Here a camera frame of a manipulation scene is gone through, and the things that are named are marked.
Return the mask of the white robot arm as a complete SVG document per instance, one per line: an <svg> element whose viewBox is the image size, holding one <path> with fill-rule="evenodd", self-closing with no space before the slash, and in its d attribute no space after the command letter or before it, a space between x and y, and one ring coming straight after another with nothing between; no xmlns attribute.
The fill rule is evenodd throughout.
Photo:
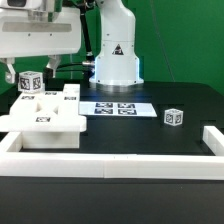
<svg viewBox="0 0 224 224"><path fill-rule="evenodd" d="M97 8L101 16L101 50L92 53L85 13ZM102 87L141 84L139 58L134 51L135 16L122 0L0 0L0 62L5 80L21 81L13 64L19 57L47 56L42 73L56 75L61 57L84 46L90 83Z"/></svg>

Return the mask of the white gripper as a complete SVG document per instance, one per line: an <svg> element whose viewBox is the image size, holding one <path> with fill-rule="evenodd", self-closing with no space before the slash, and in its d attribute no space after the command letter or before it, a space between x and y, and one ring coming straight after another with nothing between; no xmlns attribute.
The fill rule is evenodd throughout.
<svg viewBox="0 0 224 224"><path fill-rule="evenodd" d="M14 58L49 55L43 77L50 79L56 77L60 55L77 53L80 47L80 11L76 8L64 7L52 22L32 20L25 10L0 9L0 58L9 84L16 78Z"/></svg>

